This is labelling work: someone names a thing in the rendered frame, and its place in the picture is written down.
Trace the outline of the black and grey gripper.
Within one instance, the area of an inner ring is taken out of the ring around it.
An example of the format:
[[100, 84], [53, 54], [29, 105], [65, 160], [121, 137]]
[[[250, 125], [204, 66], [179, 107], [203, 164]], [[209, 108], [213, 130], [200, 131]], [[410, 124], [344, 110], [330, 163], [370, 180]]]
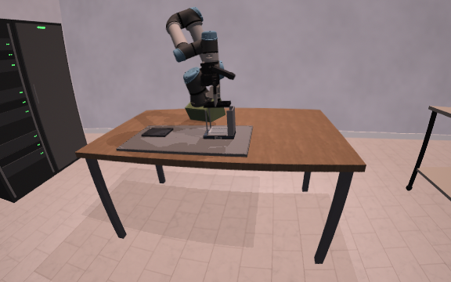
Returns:
[[[214, 64], [214, 65], [212, 65]], [[218, 62], [201, 63], [202, 75], [200, 76], [201, 86], [210, 86], [210, 91], [205, 94], [207, 98], [214, 99], [215, 107], [220, 101], [220, 78], [219, 74], [212, 71]], [[211, 66], [211, 69], [210, 69]], [[214, 92], [214, 94], [213, 94]]]

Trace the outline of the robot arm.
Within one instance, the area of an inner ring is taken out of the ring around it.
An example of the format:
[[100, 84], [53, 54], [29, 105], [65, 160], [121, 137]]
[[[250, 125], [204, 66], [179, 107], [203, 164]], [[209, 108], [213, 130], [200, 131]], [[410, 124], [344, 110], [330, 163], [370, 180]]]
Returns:
[[[175, 13], [168, 19], [166, 30], [171, 35], [171, 39], [175, 45], [175, 50], [173, 50], [175, 58], [177, 62], [182, 62], [191, 57], [200, 55], [202, 63], [218, 62], [218, 64], [215, 64], [212, 71], [220, 74], [220, 79], [227, 77], [228, 79], [233, 80], [236, 75], [233, 72], [225, 70], [222, 61], [218, 61], [217, 32], [203, 32], [203, 20], [200, 10], [197, 7], [188, 8], [179, 13]], [[182, 22], [180, 23], [180, 21]], [[188, 44], [181, 30], [183, 28], [186, 28], [186, 30], [190, 32], [194, 42]], [[212, 101], [212, 99], [205, 96], [209, 91], [206, 86], [201, 86], [201, 74], [201, 68], [194, 67], [183, 75], [184, 82], [190, 94], [190, 102], [193, 107], [203, 107], [206, 102]]]

